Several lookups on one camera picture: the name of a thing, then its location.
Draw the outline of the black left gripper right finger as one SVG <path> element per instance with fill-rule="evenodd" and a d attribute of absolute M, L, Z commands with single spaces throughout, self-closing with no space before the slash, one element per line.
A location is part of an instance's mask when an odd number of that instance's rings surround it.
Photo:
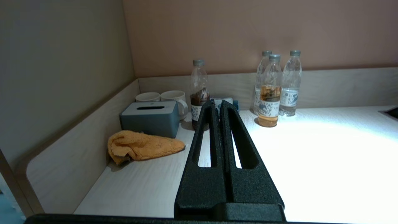
<path fill-rule="evenodd" d="M 242 118 L 223 101 L 220 131 L 224 152 L 227 202 L 219 206 L 225 220 L 284 220 L 284 202 Z"/>

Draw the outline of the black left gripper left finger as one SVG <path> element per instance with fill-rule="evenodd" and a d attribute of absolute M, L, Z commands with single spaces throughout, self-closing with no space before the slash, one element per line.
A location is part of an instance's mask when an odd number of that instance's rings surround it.
<path fill-rule="evenodd" d="M 205 125 L 210 133 L 210 167 L 199 167 Z M 213 101 L 201 109 L 174 203 L 175 218 L 213 218 L 214 208 L 227 202 L 224 153 L 219 115 Z"/>

